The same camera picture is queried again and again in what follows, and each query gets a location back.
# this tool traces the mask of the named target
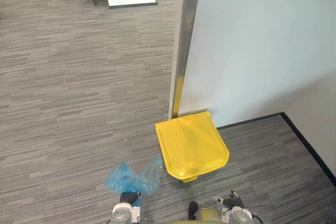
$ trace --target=black cable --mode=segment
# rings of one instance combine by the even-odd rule
[[[257,219],[257,220],[259,220],[259,222],[260,222],[261,224],[264,224],[263,221],[260,219],[259,216],[252,214],[252,218]]]

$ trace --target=black baseboard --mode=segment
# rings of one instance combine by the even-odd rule
[[[327,177],[330,179],[330,181],[333,183],[334,187],[336,187],[336,178],[335,175],[331,172],[329,167],[325,164],[323,159],[320,157],[320,155],[315,151],[313,146],[305,139],[305,137],[302,135],[302,133],[298,130],[298,128],[295,127],[291,119],[286,115],[285,112],[280,113],[281,117],[284,119],[284,121],[288,124],[288,126],[294,131],[295,135],[298,137],[298,139],[302,142],[302,144],[306,147],[308,152],[313,156],[315,161],[319,164],[319,166],[322,168],[324,173],[327,175]]]
[[[272,114],[272,115],[262,116],[260,118],[254,118],[254,119],[243,121],[243,122],[239,122],[239,123],[233,123],[233,124],[229,124],[229,125],[218,127],[217,129],[221,130],[221,129],[225,129],[225,128],[241,125],[241,124],[244,124],[244,123],[250,123],[250,122],[258,121],[258,120],[265,119],[265,118],[271,118],[271,117],[277,116],[277,115],[280,115],[283,118],[283,120],[288,124],[288,126],[292,129],[292,131],[295,133],[295,135],[298,137],[298,139],[306,147],[306,149],[308,150],[308,152],[310,153],[310,155],[312,155],[312,157],[315,159],[315,161],[319,164],[319,166],[322,168],[322,170],[324,171],[324,173],[327,175],[327,177],[333,183],[334,187],[336,187],[336,178],[335,178],[335,175],[331,172],[331,170],[325,164],[325,162],[322,160],[322,158],[320,157],[320,155],[315,151],[315,149],[313,148],[313,146],[311,146],[311,144],[307,141],[307,139],[305,139],[305,137],[302,135],[302,133],[295,127],[295,125],[293,124],[293,122],[291,121],[291,119],[288,117],[288,115],[286,115],[285,112],[279,112],[279,113],[275,113],[275,114]]]
[[[153,3],[143,3],[143,4],[131,4],[131,5],[110,5],[110,9],[116,9],[116,8],[126,8],[126,7],[138,7],[138,6],[151,6],[151,5],[158,5],[157,2]]]
[[[271,114],[271,115],[265,115],[265,116],[261,116],[259,118],[253,118],[253,119],[242,121],[242,122],[239,122],[239,123],[228,124],[228,125],[225,125],[225,126],[218,127],[217,129],[221,130],[221,129],[225,129],[225,128],[230,128],[230,127],[233,127],[233,126],[241,125],[241,124],[244,124],[244,123],[255,122],[255,121],[259,121],[261,119],[266,119],[266,118],[271,118],[271,117],[276,116],[276,115],[281,115],[281,113],[283,113],[283,112],[279,112],[279,113],[275,113],[275,114]]]

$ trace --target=blue plastic bag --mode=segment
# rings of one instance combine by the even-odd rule
[[[141,193],[142,195],[150,195],[160,185],[161,167],[162,159],[156,157],[137,176],[124,162],[110,173],[105,187],[110,188],[115,194]]]

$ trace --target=floor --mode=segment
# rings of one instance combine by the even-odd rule
[[[104,224],[122,161],[160,156],[176,0],[0,0],[0,223]],[[162,170],[144,217],[187,217],[231,189],[264,223],[336,223],[335,187],[280,116],[220,130],[228,164],[185,184]]]

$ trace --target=yellow plastic bin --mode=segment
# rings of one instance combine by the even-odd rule
[[[155,124],[167,172],[183,182],[226,165],[229,151],[209,112]]]

